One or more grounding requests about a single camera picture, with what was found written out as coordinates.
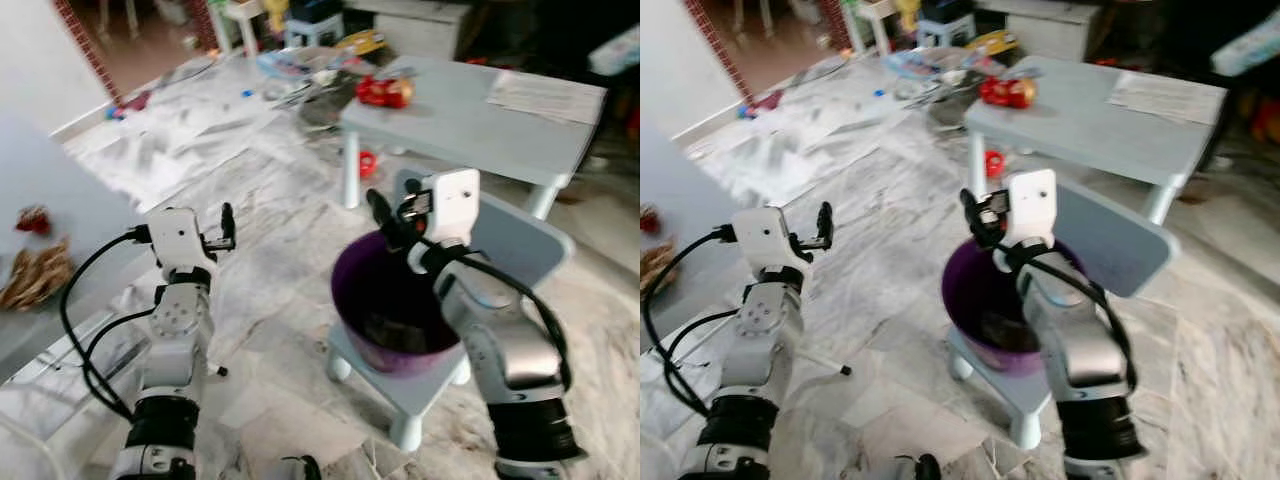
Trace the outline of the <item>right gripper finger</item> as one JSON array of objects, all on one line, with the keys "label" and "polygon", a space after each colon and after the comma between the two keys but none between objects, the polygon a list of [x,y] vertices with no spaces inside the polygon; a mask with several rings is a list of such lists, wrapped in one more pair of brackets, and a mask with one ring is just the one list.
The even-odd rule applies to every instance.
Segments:
[{"label": "right gripper finger", "polygon": [[974,241],[991,241],[989,228],[983,219],[984,205],[968,188],[960,191],[959,198],[964,209],[968,229]]},{"label": "right gripper finger", "polygon": [[365,197],[370,207],[372,220],[378,225],[378,230],[384,239],[398,241],[399,224],[397,221],[396,212],[390,207],[387,198],[375,188],[366,189]]}]

